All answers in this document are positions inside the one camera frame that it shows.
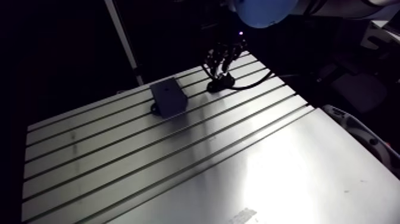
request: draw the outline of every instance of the black cable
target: black cable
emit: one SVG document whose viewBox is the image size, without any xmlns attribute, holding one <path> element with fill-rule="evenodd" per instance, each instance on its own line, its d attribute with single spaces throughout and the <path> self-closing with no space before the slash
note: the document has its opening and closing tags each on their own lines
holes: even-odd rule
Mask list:
<svg viewBox="0 0 400 224">
<path fill-rule="evenodd" d="M 303 15 L 309 16 L 311 15 L 311 10 L 313 10 L 315 4 L 317 3 L 318 0 L 311 0 L 310 3 L 307 5 L 307 8 L 305 9 Z"/>
<path fill-rule="evenodd" d="M 214 76 L 212 76 L 212 75 L 210 74 L 210 72 L 204 67 L 203 64 L 201 64 L 201 67 L 203 68 L 203 70 L 206 72 L 207 76 L 208 76 L 211 80 L 213 80 L 213 81 L 218 81 L 217 78 L 215 78 Z M 269 71 L 263 78 L 261 78 L 259 81 L 255 82 L 255 83 L 253 83 L 253 84 L 251 84 L 251 85 L 248 85 L 248 86 L 240 86 L 240 87 L 225 86 L 225 85 L 223 85 L 223 83 L 222 83 L 222 85 L 223 85 L 223 87 L 226 88 L 226 89 L 232 89 L 232 90 L 237 90 L 237 91 L 246 90 L 246 89 L 251 89 L 251 88 L 256 87 L 256 86 L 258 86 L 259 84 L 265 82 L 266 80 L 268 80 L 268 79 L 271 77 L 271 75 L 272 75 L 272 71 L 270 70 L 270 71 Z M 287 75 L 274 76 L 274 77 L 291 77 L 291 76 L 297 76 L 297 74 L 287 74 Z"/>
<path fill-rule="evenodd" d="M 322 9 L 322 7 L 324 7 L 324 5 L 328 2 L 328 0 L 320 0 L 320 2 L 318 3 L 318 5 L 316 6 L 316 8 L 310 12 L 310 15 L 314 15 L 315 13 L 317 13 L 318 11 L 320 11 Z"/>
</svg>

